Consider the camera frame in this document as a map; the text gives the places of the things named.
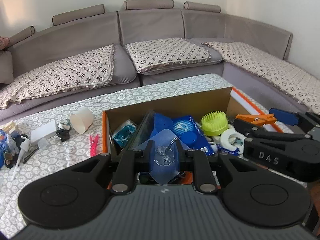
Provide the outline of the blue packet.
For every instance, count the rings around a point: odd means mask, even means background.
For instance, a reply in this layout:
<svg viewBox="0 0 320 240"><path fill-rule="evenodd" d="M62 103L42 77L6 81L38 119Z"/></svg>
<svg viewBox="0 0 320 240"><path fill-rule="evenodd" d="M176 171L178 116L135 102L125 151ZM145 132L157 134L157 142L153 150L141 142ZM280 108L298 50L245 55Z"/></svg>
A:
<svg viewBox="0 0 320 240"><path fill-rule="evenodd" d="M192 116L186 115L172 120L173 133L189 148L203 151L206 155L214 154L208 140L204 136Z"/></svg>

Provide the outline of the clear adhesive wall hook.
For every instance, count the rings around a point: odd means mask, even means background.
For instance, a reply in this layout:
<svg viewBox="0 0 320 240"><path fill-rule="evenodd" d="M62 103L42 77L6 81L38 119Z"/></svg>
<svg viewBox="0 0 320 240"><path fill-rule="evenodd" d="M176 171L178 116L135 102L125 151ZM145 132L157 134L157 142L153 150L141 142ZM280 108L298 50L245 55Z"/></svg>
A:
<svg viewBox="0 0 320 240"><path fill-rule="evenodd" d="M164 129L135 147L135 150L146 149L148 142L151 140L153 140L154 145L151 148L149 160L150 175L157 184L168 184L179 174L179 157L176 142L180 142L184 150L189 149L189 147L173 131Z"/></svg>

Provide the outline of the teal packaged item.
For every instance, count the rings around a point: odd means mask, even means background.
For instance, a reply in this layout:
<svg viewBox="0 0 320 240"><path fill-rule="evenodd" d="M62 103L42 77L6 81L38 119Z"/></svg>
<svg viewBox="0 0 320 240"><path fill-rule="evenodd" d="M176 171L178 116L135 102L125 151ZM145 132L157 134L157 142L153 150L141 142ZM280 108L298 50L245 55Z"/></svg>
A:
<svg viewBox="0 0 320 240"><path fill-rule="evenodd" d="M124 148L137 129L137 125L129 120L122 123L113 133L112 139L121 147Z"/></svg>

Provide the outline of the clear small plastic cap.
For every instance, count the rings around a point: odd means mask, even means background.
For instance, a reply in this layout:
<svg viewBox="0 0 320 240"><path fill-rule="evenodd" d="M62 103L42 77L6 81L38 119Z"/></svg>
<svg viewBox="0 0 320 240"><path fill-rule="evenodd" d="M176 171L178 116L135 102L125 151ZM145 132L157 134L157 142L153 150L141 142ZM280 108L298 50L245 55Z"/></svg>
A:
<svg viewBox="0 0 320 240"><path fill-rule="evenodd" d="M37 145L40 150L45 150L49 147L49 142L46 138L41 138L38 142Z"/></svg>

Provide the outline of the yellow-green scalp brush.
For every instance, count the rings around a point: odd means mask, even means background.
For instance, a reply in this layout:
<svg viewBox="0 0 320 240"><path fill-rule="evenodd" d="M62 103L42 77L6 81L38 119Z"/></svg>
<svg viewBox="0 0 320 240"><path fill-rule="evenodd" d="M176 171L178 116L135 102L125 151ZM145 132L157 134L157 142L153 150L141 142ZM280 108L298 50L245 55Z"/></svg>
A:
<svg viewBox="0 0 320 240"><path fill-rule="evenodd" d="M207 113L201 119L201 127L205 135L218 136L228 129L228 119L225 112L214 111Z"/></svg>

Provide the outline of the pink floral pillow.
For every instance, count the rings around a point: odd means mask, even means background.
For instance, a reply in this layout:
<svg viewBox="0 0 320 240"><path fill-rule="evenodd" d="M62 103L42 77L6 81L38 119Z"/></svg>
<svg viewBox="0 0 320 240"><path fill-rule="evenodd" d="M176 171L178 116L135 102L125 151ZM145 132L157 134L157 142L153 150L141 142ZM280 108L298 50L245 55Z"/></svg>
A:
<svg viewBox="0 0 320 240"><path fill-rule="evenodd" d="M1 36L0 37L0 50L5 49L8 46L9 42L10 42L10 38L9 37Z"/></svg>

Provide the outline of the orange clothespin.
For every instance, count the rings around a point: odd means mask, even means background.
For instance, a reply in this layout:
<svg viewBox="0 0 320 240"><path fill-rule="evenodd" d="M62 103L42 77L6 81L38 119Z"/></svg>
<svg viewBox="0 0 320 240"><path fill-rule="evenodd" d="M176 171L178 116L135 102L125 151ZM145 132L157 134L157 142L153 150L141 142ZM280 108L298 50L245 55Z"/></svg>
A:
<svg viewBox="0 0 320 240"><path fill-rule="evenodd" d="M261 114L261 115L238 114L235 118L245 122L249 122L256 126L271 125L277 121L274 114Z"/></svg>

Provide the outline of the white pump dispenser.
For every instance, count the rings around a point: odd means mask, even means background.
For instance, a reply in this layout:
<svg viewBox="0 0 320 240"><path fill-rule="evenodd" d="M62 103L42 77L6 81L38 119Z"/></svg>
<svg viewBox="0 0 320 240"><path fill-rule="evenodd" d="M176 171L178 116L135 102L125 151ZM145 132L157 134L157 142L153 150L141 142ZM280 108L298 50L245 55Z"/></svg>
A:
<svg viewBox="0 0 320 240"><path fill-rule="evenodd" d="M14 178L15 178L15 175L17 173L17 170L18 170L19 164L22 160L22 157L24 156L25 153L27 153L29 151L29 147L30 147L30 139L28 139L27 137L24 137L24 136L21 136L21 139L23 141L20 144L20 152L18 154L18 159L17 159L16 165L15 165L12 177L11 177L12 180L14 180Z"/></svg>

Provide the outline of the pink black hair scrunchie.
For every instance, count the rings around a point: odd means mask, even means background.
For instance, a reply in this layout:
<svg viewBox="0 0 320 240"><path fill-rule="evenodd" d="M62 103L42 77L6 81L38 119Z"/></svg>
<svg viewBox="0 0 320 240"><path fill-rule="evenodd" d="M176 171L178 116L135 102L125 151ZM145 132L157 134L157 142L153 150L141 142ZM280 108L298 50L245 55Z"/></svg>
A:
<svg viewBox="0 0 320 240"><path fill-rule="evenodd" d="M11 169L14 165L14 156L9 152L4 152L3 157L4 157L4 165L7 168Z"/></svg>

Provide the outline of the white flat box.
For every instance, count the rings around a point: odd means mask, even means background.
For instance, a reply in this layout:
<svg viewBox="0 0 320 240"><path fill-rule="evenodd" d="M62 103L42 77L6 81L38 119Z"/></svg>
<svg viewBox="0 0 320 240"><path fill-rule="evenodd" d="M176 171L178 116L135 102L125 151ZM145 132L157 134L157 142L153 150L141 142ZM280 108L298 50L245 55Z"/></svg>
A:
<svg viewBox="0 0 320 240"><path fill-rule="evenodd" d="M51 138L56 134L57 126L55 120L52 120L41 127L36 128L30 134L31 143L37 143L42 138Z"/></svg>

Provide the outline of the dark green small bottle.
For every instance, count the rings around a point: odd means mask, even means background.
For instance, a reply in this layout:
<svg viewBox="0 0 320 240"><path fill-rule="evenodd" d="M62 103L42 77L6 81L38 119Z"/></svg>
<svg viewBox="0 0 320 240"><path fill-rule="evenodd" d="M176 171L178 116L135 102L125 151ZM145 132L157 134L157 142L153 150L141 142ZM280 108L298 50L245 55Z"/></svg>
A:
<svg viewBox="0 0 320 240"><path fill-rule="evenodd" d="M57 126L56 135L60 139L61 142L64 142L70 138L70 130L71 126L68 123L59 123Z"/></svg>

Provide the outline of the blue nitrile glove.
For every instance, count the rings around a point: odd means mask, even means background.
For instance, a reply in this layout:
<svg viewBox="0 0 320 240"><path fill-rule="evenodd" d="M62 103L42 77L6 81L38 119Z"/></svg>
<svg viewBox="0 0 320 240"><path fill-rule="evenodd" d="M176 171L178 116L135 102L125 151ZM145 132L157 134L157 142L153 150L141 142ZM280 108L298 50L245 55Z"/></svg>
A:
<svg viewBox="0 0 320 240"><path fill-rule="evenodd" d="M2 129L0 130L0 145L1 145L1 153L10 153L12 155L16 154L16 141L12 139L11 135L7 134Z"/></svg>

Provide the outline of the white tape roll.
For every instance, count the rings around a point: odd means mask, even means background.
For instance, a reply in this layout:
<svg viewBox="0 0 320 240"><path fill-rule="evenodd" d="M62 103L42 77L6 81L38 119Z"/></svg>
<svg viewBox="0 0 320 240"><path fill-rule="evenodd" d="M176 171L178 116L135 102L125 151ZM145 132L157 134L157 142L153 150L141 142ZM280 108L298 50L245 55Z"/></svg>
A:
<svg viewBox="0 0 320 240"><path fill-rule="evenodd" d="M244 151L244 142L246 137L237 132L235 129L225 130L220 137L220 144L223 148L235 152L239 151L240 154Z"/></svg>

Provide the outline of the middle patterned seat cover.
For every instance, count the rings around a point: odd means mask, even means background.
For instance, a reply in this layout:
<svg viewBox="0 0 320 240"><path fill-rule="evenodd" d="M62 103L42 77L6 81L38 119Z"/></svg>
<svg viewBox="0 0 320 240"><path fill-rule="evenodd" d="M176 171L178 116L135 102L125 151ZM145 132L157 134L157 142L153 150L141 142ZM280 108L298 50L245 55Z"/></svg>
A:
<svg viewBox="0 0 320 240"><path fill-rule="evenodd" d="M203 63L211 58L207 49L178 37L129 43L125 49L138 74Z"/></svg>

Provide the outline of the cream wooden holder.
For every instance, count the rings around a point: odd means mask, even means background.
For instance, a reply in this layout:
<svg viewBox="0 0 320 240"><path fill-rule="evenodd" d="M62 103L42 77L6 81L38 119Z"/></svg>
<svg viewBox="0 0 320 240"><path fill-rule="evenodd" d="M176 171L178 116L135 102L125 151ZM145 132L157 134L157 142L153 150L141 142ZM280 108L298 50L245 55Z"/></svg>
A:
<svg viewBox="0 0 320 240"><path fill-rule="evenodd" d="M18 135L21 135L22 132L19 127L14 123L14 121L10 121L1 126L1 130L3 130L6 134L10 135L11 137L15 138Z"/></svg>

